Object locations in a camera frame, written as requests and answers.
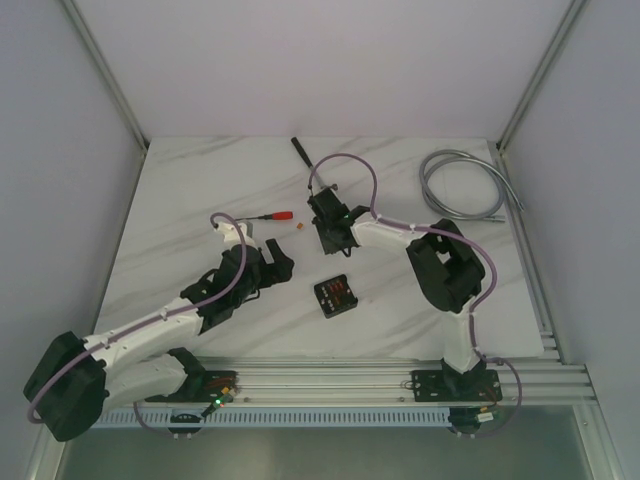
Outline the black fuse box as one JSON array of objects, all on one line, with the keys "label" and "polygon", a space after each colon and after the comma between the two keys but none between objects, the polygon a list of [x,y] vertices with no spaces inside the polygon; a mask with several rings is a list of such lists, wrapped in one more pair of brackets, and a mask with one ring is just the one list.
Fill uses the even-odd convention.
[{"label": "black fuse box", "polygon": [[315,284],[313,292],[326,319],[356,308],[359,302],[345,274]]}]

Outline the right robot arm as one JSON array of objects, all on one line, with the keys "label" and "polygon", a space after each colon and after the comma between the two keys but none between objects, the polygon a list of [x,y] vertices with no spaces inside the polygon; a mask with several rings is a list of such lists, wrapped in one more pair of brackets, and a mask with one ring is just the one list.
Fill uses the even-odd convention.
[{"label": "right robot arm", "polygon": [[474,368],[481,362],[470,331],[471,304],[480,297],[485,269],[457,226],[443,220],[425,232],[415,225],[349,209],[330,189],[312,194],[308,205],[325,254],[348,257],[358,247],[378,248],[408,259],[426,300],[444,313],[444,390],[464,399],[478,387]]}]

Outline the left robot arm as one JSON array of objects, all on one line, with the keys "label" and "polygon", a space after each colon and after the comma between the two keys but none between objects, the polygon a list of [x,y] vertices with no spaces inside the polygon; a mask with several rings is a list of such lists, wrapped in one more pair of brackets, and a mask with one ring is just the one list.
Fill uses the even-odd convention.
[{"label": "left robot arm", "polygon": [[113,409],[143,400],[203,403],[217,409],[233,381],[210,388],[207,371],[188,345],[229,320],[262,290],[286,283],[294,261],[269,239],[262,249],[238,243],[157,312],[84,338],[71,331],[52,340],[26,382],[27,418],[60,442],[89,430]]}]

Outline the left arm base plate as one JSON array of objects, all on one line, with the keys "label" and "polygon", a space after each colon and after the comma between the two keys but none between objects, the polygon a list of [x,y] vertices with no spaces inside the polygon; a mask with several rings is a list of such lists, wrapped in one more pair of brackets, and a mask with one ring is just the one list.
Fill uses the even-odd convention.
[{"label": "left arm base plate", "polygon": [[204,403],[222,395],[222,390],[232,390],[237,383],[237,372],[232,370],[205,371],[191,373],[174,393],[164,399],[173,403]]}]

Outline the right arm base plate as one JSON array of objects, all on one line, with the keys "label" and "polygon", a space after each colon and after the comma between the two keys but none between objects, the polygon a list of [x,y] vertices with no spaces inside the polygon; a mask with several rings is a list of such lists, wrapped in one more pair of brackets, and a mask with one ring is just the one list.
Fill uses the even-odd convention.
[{"label": "right arm base plate", "polygon": [[416,402],[499,402],[501,383],[495,370],[460,374],[455,370],[414,370],[409,385]]}]

